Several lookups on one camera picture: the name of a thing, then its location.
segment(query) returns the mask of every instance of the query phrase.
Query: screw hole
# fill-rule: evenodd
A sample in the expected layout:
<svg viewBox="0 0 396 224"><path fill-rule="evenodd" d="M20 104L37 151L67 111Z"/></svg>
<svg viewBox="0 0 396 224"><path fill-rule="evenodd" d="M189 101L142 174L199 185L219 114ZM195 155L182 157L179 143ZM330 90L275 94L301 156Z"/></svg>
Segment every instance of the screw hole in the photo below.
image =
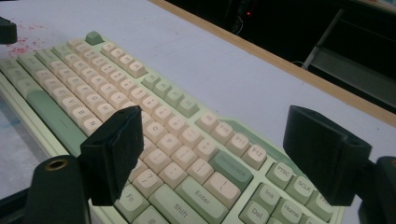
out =
<svg viewBox="0 0 396 224"><path fill-rule="evenodd" d="M67 160L57 160L57 161L51 161L46 165L46 170L48 171L56 171L64 168L67 165L68 161Z"/></svg>

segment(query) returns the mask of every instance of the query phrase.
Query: wooden desk edge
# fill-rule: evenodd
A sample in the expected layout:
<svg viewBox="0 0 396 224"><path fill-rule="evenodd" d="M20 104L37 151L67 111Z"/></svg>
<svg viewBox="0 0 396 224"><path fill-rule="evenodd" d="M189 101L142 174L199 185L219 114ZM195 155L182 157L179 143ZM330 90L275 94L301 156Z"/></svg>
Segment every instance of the wooden desk edge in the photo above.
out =
<svg viewBox="0 0 396 224"><path fill-rule="evenodd" d="M258 58L263 59L264 61L284 70L285 72L299 78L300 80L309 83L310 85L325 91L331 96L343 101L344 103L354 106L359 110L380 119L387 124L396 127L396 115L389 112L388 110L383 109L380 106L374 105L359 96L346 91L338 86L333 85L331 82L328 82L320 77L317 77L306 70L289 63L276 55L253 45L246 40L242 39L237 35L233 35L218 26L205 21L188 11L185 11L179 7L175 7L174 5L164 1L164 0L150 0L151 3L179 16L185 21L188 21L196 26L203 28L204 30L210 32L213 35L216 35L225 41L232 43L240 49L245 50L246 52L255 55Z"/></svg>

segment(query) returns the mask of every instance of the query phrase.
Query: mechanical keyboard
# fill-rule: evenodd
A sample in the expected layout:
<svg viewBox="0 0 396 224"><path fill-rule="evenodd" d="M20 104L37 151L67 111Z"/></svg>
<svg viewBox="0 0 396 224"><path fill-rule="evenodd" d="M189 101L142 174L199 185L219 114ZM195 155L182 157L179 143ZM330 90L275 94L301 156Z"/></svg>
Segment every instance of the mechanical keyboard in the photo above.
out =
<svg viewBox="0 0 396 224"><path fill-rule="evenodd" d="M103 223L340 223L283 149L224 119L97 32L0 60L0 91L49 156L140 105L144 151Z"/></svg>

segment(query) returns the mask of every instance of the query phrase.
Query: space bar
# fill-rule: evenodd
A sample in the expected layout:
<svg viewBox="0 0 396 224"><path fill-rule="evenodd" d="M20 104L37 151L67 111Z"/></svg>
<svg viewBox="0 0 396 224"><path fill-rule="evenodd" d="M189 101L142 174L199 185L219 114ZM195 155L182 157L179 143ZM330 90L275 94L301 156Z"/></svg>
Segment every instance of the space bar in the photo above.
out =
<svg viewBox="0 0 396 224"><path fill-rule="evenodd" d="M80 154L79 146L87 139L87 136L73 120L44 91L30 92L26 101L67 151L73 156L78 156Z"/></svg>

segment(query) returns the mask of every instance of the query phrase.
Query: white desk surface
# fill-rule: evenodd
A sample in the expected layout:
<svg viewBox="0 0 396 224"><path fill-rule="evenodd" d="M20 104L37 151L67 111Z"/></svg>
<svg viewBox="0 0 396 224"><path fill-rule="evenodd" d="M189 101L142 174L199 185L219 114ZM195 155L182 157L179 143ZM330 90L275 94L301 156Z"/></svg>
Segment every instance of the white desk surface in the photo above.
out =
<svg viewBox="0 0 396 224"><path fill-rule="evenodd" d="M287 64L288 68L279 69L147 0L0 2L0 16L15 22L19 32L17 44L0 46L0 58L49 48L94 30L219 115L240 120L280 147L289 106L300 105L371 144L372 161L396 155L394 126L284 71L299 68ZM0 143L5 141L1 135ZM12 185L2 179L1 189L5 184ZM18 186L10 188L18 191ZM359 204L355 200L346 210L344 223L358 223Z"/></svg>

